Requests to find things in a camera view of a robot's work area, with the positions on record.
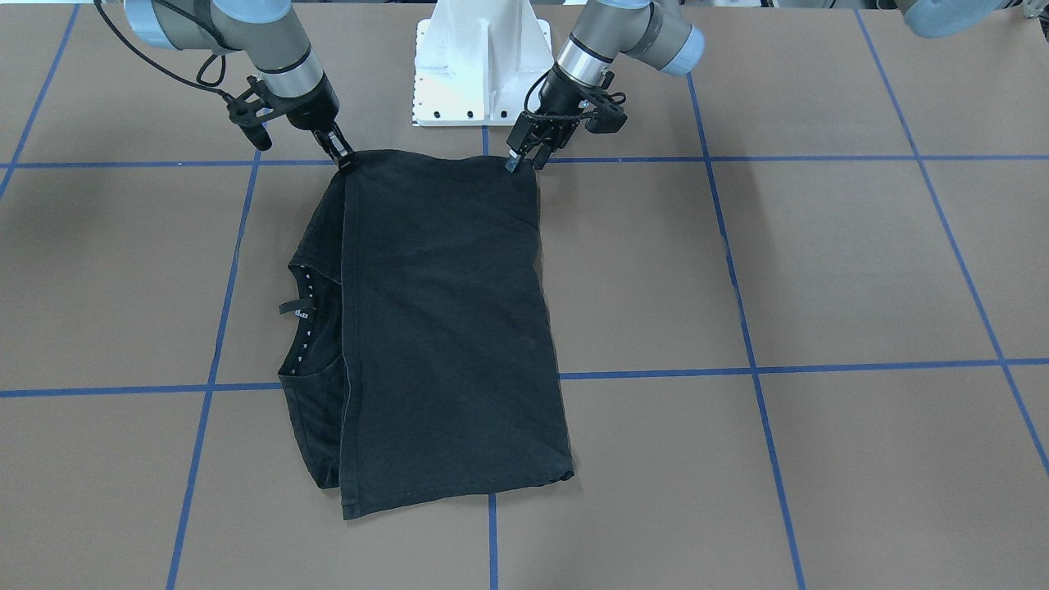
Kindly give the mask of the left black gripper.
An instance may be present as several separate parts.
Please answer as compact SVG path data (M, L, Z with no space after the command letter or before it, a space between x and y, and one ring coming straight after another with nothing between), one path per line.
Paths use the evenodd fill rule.
M579 92L581 85L595 86L578 82L558 65L533 84L524 97L524 109L506 139L506 171L517 171L533 149L532 167L536 171L543 170L548 160L566 147L579 125L576 117L584 110L581 106L584 98Z

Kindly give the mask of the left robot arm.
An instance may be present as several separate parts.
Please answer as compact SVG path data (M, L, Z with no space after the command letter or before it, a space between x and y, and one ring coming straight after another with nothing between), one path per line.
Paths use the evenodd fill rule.
M608 93L616 57L684 77L704 49L704 34L684 18L678 1L588 1L550 70L524 94L508 136L506 170L517 171L526 157L542 169L580 125L590 134L622 130L626 96Z

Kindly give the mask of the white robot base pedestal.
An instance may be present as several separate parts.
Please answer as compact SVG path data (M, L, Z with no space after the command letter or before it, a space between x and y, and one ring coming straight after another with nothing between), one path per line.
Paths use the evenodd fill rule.
M412 122L513 125L553 66L550 25L529 1L438 1L416 26Z

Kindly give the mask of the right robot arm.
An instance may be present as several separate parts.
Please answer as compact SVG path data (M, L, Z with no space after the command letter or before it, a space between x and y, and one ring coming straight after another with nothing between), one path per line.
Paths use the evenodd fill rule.
M257 75L232 96L200 81L191 86L222 98L229 120L260 151L272 147L265 123L285 117L311 132L338 168L354 150L336 122L338 99L290 1L124 1L131 29L147 45L209 50L214 57L247 52Z

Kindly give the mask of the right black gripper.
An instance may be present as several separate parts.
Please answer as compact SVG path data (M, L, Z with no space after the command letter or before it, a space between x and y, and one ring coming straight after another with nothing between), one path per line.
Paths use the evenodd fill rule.
M338 171L346 170L352 165L355 149L336 123L338 98L327 73L322 75L319 83L308 93L285 98L285 101L290 104L285 112L286 120L296 129L311 131Z

